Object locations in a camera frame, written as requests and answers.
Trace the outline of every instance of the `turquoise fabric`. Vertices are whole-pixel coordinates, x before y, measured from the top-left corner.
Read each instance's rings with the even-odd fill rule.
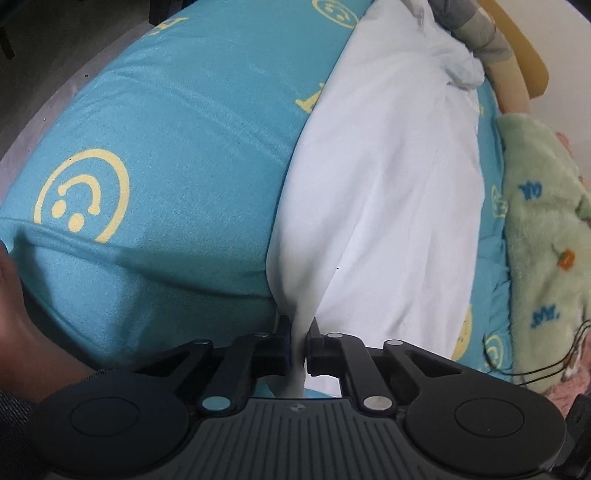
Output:
[[[502,197],[504,159],[496,126],[499,115],[488,81],[478,89],[480,123],[478,145],[486,197],[480,220],[476,275],[472,289],[472,315],[465,321],[460,337],[463,355],[458,361],[468,367],[504,380],[511,372],[513,353],[509,323],[509,267],[504,238],[507,202]]]
[[[95,364],[273,327],[282,183],[371,3],[343,2],[199,0],[113,61],[33,152],[0,238],[53,330]]]

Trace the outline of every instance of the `green blanket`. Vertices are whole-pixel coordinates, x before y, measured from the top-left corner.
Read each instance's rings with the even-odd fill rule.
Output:
[[[539,379],[528,387],[543,392],[563,379],[568,362],[562,359],[589,315],[591,203],[574,161],[552,131],[528,115],[504,115],[498,125],[509,201],[514,372],[557,364],[515,382]]]

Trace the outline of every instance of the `wire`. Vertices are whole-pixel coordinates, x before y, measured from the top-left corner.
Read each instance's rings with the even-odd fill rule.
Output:
[[[546,370],[549,370],[550,368],[554,368],[557,367],[559,365],[562,364],[562,368],[560,368],[560,370],[552,373],[552,374],[548,374],[548,375],[544,375],[542,377],[533,379],[533,380],[529,380],[526,382],[522,382],[520,384],[516,384],[519,386],[524,386],[524,385],[529,385],[531,383],[540,381],[540,380],[544,380],[546,378],[550,378],[553,377],[561,372],[563,372],[564,370],[566,370],[567,366],[565,365],[565,362],[567,362],[568,359],[570,359],[571,356],[574,355],[574,353],[576,352],[576,349],[579,346],[579,343],[581,342],[581,340],[584,337],[584,334],[591,329],[591,319],[585,320],[577,329],[576,333],[574,334],[574,339],[573,339],[573,343],[571,344],[571,347],[569,349],[569,351],[566,353],[566,355],[564,357],[561,358],[561,360],[558,360],[557,362],[551,364],[551,365],[547,365],[546,367],[542,367],[542,368],[538,368],[536,370],[532,370],[530,372],[522,372],[522,373],[507,373],[506,370],[504,369],[500,369],[498,367],[496,367],[494,365],[494,363],[491,361],[491,357],[488,355],[488,352],[486,351],[486,348],[484,348],[484,356],[486,358],[487,363],[491,366],[491,372],[496,371],[499,373],[502,373],[503,375],[506,375],[507,377],[525,377],[527,375],[533,375],[533,374],[537,374],[537,373],[542,373]]]

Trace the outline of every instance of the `round pad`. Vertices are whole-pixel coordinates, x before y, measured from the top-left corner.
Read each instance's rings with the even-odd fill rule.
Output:
[[[502,438],[523,426],[524,416],[513,404],[495,398],[477,398],[460,405],[456,421],[479,437]]]
[[[184,404],[161,378],[113,372],[43,401],[30,438],[54,468],[71,476],[131,476],[157,465],[189,429]]]
[[[487,478],[549,468],[566,434],[562,415],[544,397],[477,372],[425,381],[404,427],[439,464]]]

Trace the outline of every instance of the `white sheet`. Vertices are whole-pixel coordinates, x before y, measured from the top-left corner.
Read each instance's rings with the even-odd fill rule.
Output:
[[[296,362],[315,316],[323,333],[355,335],[368,346],[400,338],[453,352],[484,192],[478,99],[450,85],[450,72],[476,85],[482,68],[419,20],[400,0],[376,0],[294,152],[267,276],[280,312],[294,320]],[[444,38],[451,43],[434,45]],[[283,394],[301,394],[302,383],[294,369]],[[306,387],[339,394],[328,377],[309,378]]]

